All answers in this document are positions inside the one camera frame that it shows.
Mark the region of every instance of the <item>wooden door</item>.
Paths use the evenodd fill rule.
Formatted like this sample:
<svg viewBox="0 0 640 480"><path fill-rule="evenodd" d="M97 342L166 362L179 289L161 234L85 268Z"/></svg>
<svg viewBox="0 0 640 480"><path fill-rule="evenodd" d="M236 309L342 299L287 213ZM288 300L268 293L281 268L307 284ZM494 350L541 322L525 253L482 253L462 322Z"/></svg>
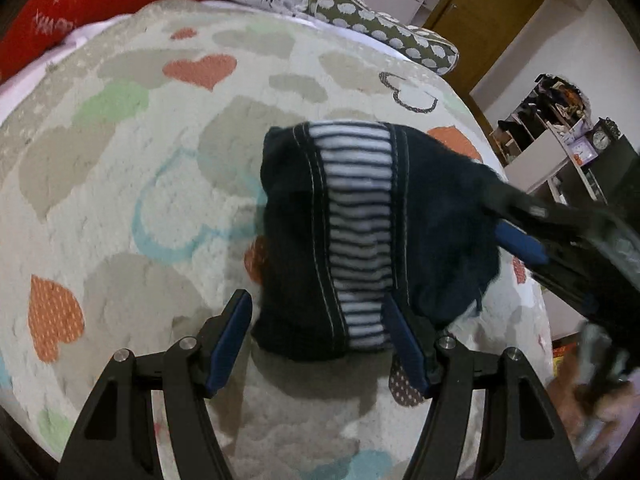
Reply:
<svg viewBox="0 0 640 480"><path fill-rule="evenodd" d="M460 51L444 76L461 96L482 79L544 0L441 0L425 26Z"/></svg>

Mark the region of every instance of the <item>black and white stripes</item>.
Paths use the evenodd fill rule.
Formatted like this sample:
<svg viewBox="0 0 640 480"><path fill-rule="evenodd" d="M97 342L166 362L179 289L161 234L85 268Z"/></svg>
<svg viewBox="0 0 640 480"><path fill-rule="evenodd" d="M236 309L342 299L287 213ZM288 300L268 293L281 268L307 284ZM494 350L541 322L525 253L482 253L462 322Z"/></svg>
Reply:
<svg viewBox="0 0 640 480"><path fill-rule="evenodd" d="M320 150L329 197L329 263L352 349L388 341L382 298L393 285L391 267L392 150L379 123L309 124Z"/></svg>

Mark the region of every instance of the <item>black alarm clock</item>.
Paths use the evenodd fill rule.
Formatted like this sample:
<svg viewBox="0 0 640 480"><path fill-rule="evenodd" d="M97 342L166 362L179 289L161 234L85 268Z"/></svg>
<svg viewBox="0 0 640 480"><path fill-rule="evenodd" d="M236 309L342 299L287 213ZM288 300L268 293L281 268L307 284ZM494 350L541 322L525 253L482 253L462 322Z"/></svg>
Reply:
<svg viewBox="0 0 640 480"><path fill-rule="evenodd" d="M593 130L585 134L598 153L602 153L616 140L616 136L603 118L596 123Z"/></svg>

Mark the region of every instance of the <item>blue gripper pad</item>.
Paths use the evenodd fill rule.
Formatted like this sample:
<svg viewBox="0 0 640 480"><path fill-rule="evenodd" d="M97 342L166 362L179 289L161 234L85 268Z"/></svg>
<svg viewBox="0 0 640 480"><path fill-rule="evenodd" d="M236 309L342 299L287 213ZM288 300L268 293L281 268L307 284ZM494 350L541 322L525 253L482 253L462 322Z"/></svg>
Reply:
<svg viewBox="0 0 640 480"><path fill-rule="evenodd" d="M546 265L549 258L544 246L517 227L501 220L495 228L498 245L523 261L526 266Z"/></svg>
<svg viewBox="0 0 640 480"><path fill-rule="evenodd" d="M238 357L242 341L244 341L244 336L251 323L253 310L251 295L246 290L242 291L242 295L236 300L235 305L228 304L225 310L229 307L233 308L233 312L228 318L226 326L222 329L218 343L211 353L209 378L205 384L207 391L211 395L223 388L229 380L229 375L231 375L231 370Z"/></svg>
<svg viewBox="0 0 640 480"><path fill-rule="evenodd" d="M429 381L424 371L424 356L391 294L385 294L382 301L382 322L391 336L391 342L396 348L409 384L426 395Z"/></svg>

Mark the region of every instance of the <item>bed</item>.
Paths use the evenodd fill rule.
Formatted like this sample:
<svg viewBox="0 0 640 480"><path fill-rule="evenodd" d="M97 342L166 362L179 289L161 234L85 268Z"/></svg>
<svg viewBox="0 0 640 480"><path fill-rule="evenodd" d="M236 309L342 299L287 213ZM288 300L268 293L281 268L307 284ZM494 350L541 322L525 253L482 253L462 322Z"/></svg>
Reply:
<svg viewBox="0 0 640 480"><path fill-rule="evenodd" d="M192 0L109 25L23 89L0 126L0 402L56 459L115 350L165 350L236 288L259 306L245 261L270 126L407 124L504 176L442 78L357 33ZM540 288L510 254L501 269L482 313L451 330L472 349L518 346L545 382ZM394 400L391 362L381 352L300 364L247 338L207 404L236 478L402 478L429 403ZM461 474L481 406L478 393ZM177 479L161 396L154 420L165 478Z"/></svg>

